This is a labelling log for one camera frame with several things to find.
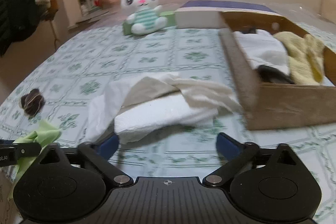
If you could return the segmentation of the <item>light green cloth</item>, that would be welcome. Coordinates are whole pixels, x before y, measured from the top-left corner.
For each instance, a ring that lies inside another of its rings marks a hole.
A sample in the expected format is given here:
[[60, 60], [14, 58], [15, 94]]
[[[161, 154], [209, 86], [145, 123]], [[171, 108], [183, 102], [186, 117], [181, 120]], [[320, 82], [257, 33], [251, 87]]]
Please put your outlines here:
[[14, 187], [24, 175], [25, 171], [28, 170], [34, 160], [49, 144], [58, 140], [61, 134], [62, 133], [59, 128], [54, 127], [45, 120], [41, 120], [37, 129], [14, 141], [14, 144], [22, 144], [23, 148], [19, 150], [22, 157], [20, 157], [16, 163], [17, 172], [8, 195], [8, 200], [13, 199]]

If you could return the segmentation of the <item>small green box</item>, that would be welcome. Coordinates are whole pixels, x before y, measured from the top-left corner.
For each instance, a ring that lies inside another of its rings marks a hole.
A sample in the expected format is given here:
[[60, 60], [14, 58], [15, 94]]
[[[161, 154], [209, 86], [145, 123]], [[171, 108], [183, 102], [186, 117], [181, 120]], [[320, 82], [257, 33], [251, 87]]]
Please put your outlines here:
[[[159, 14], [158, 18], [159, 17], [164, 17], [164, 18], [167, 19], [165, 27], [172, 27], [172, 26], [176, 25], [176, 22], [175, 22], [175, 11], [164, 11], [164, 12], [161, 12]], [[153, 26], [153, 23], [149, 22], [148, 19], [146, 19], [145, 21], [141, 21], [141, 23], [144, 24], [147, 27], [152, 27]], [[128, 24], [126, 21], [124, 21], [122, 23], [122, 32], [123, 32], [123, 34], [124, 35], [131, 35], [132, 34], [131, 27], [132, 27], [131, 24]]]

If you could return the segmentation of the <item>black puffer jacket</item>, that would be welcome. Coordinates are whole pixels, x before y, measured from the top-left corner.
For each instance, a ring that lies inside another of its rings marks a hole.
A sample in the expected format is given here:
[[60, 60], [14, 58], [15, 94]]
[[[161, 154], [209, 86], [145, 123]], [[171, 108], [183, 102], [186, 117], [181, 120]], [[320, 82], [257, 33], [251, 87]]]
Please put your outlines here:
[[39, 22], [35, 0], [1, 0], [1, 56], [12, 43], [29, 38]]

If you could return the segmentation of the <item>white blue box lid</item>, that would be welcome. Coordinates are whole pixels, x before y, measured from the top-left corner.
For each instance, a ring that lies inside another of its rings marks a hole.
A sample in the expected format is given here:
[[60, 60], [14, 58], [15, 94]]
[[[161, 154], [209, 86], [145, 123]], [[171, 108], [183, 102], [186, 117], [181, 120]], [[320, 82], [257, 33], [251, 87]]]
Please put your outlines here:
[[265, 5], [235, 1], [192, 0], [175, 10], [175, 24], [178, 28], [223, 28], [225, 18], [244, 15], [279, 14]]

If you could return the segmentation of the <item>white black trimmed sock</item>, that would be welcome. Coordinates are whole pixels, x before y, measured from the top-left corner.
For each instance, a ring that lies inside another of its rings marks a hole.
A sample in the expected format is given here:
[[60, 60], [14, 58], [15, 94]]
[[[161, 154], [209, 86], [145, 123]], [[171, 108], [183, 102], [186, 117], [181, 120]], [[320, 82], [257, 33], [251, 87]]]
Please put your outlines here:
[[250, 28], [233, 36], [250, 67], [265, 83], [294, 84], [290, 77], [288, 54], [282, 42], [266, 30]]

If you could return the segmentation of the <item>white bunny plush toy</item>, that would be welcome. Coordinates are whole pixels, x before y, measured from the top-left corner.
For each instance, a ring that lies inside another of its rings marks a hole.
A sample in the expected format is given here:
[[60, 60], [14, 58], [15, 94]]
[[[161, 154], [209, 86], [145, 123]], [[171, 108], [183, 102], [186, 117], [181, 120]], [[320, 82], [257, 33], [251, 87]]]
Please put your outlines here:
[[[121, 8], [129, 13], [126, 22], [131, 24], [132, 34], [143, 36], [163, 29], [167, 19], [159, 17], [162, 6], [159, 0], [120, 0]], [[147, 27], [141, 23], [146, 19], [153, 23], [152, 27]]]

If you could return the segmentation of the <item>white towel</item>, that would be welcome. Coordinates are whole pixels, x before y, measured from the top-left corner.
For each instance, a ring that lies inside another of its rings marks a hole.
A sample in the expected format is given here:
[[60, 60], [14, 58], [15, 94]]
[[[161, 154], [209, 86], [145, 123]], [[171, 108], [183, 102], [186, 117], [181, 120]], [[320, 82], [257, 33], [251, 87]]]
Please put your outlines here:
[[126, 144], [163, 127], [206, 123], [218, 112], [217, 107], [190, 106], [181, 93], [173, 93], [124, 108], [114, 119], [114, 132]]

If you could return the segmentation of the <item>white beige cloth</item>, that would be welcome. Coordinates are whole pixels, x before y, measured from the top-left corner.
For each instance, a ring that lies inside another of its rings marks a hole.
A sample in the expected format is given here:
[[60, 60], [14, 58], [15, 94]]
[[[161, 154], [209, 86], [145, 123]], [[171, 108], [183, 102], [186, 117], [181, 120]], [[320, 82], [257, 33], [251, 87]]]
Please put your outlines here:
[[[212, 81], [183, 79], [178, 72], [144, 73], [108, 83], [88, 106], [86, 141], [97, 141], [126, 107], [181, 93], [190, 106], [217, 107], [239, 113], [242, 107], [231, 88]], [[206, 126], [206, 123], [190, 126]]]

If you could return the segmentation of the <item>cream fluffy cloth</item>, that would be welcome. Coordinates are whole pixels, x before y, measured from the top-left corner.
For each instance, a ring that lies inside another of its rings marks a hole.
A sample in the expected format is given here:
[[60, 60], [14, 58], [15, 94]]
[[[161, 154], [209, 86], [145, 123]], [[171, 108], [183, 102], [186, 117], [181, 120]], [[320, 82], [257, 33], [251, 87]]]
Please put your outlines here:
[[293, 32], [273, 36], [282, 42], [288, 53], [290, 76], [297, 85], [320, 85], [325, 76], [324, 43], [311, 34], [300, 37]]

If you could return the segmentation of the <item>dark purple velvet scrunchie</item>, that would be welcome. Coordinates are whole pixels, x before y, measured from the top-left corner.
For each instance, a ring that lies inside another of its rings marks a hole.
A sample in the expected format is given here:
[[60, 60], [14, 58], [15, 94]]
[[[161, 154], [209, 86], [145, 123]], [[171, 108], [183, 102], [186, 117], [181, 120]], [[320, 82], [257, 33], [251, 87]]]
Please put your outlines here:
[[32, 118], [41, 111], [45, 105], [45, 98], [38, 88], [32, 89], [28, 94], [21, 97], [20, 103], [24, 113]]

